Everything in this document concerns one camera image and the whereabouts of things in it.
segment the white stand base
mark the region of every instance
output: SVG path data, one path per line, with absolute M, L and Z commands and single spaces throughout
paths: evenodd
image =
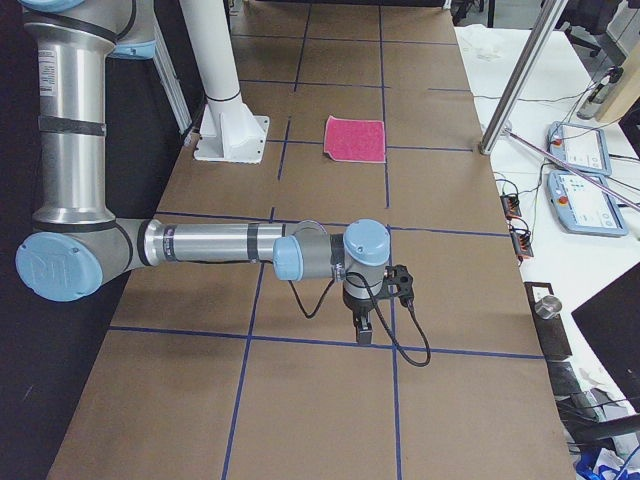
M 242 104 L 240 121 L 230 125 L 224 113 L 214 122 L 207 104 L 200 126 L 200 141 L 196 147 L 196 160 L 208 162 L 260 163 L 267 141 L 269 117 L 253 115 Z

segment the pink cloth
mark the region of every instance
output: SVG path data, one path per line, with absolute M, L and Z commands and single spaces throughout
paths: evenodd
M 384 122 L 329 116 L 324 152 L 336 162 L 384 163 Z

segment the blue joint cap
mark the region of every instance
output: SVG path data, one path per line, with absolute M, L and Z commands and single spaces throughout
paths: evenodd
M 273 268 L 280 280 L 302 280 L 304 260 L 296 237 L 278 238 L 273 243 Z
M 29 236 L 18 247 L 16 269 L 27 287 L 56 302 L 77 300 L 102 285 L 102 267 L 95 255 L 61 233 Z
M 123 43 L 116 45 L 116 48 L 109 54 L 111 58 L 122 60 L 149 60 L 156 54 L 156 41 L 151 40 L 143 43 Z
M 38 12 L 60 13 L 77 7 L 84 0 L 18 0 L 22 6 Z
M 344 248 L 351 258 L 363 265 L 384 265 L 391 253 L 389 232 L 384 225 L 375 220 L 358 220 L 349 225 L 344 232 Z

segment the blue cable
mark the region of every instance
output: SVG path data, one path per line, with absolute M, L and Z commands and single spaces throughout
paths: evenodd
M 622 478 L 622 474 L 624 473 L 624 471 L 627 469 L 627 466 L 629 465 L 629 462 L 631 461 L 631 459 L 633 459 L 633 456 L 638 453 L 638 450 L 640 450 L 640 445 L 638 445 L 636 447 L 636 449 L 631 452 L 631 455 L 629 455 L 627 457 L 627 459 L 624 461 L 624 463 L 622 464 L 622 468 L 620 469 L 620 471 L 618 472 L 618 474 L 613 477 L 613 480 L 620 480 Z

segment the blue and white control panel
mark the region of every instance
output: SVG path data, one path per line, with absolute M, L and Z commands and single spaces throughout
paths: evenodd
M 607 185 L 602 175 L 590 177 Z M 622 237 L 629 232 L 617 203 L 583 178 L 554 170 L 547 185 L 551 204 L 568 232 L 606 237 Z
M 604 131 L 585 125 L 553 122 L 548 132 L 549 152 L 586 173 L 611 175 Z

